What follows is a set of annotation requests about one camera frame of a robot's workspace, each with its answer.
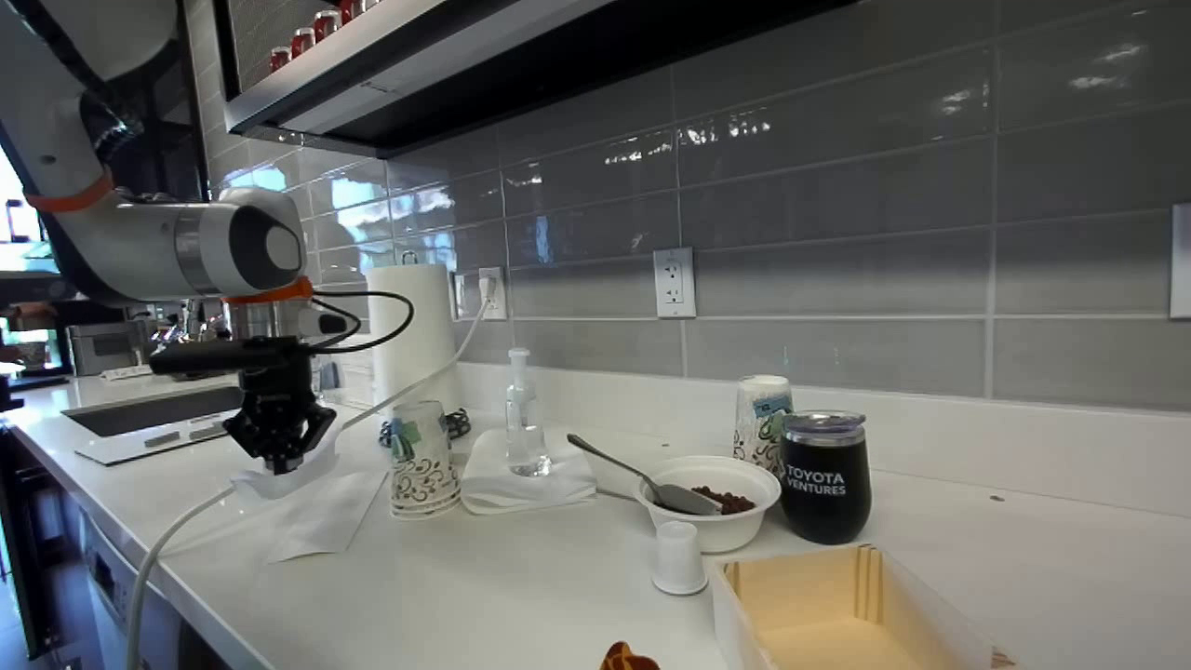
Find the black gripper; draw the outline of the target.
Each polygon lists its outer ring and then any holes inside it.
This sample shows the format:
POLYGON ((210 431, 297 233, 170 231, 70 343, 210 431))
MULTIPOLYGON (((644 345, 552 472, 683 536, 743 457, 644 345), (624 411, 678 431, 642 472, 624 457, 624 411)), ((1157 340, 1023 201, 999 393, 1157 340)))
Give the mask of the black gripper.
POLYGON ((302 360, 237 369, 242 405, 222 419, 229 434, 262 457, 268 472, 302 469, 337 413, 312 393, 312 369, 302 360))

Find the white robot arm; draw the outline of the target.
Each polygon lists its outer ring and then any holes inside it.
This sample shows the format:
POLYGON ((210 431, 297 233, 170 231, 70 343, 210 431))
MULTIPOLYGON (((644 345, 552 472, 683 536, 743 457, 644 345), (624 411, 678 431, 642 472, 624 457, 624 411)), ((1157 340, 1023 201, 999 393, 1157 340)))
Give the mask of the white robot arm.
POLYGON ((144 206, 85 129, 123 123, 117 83, 178 36, 178 0, 0 0, 0 128, 47 218, 61 273, 95 300, 257 300, 311 285, 297 213, 268 189, 144 206))

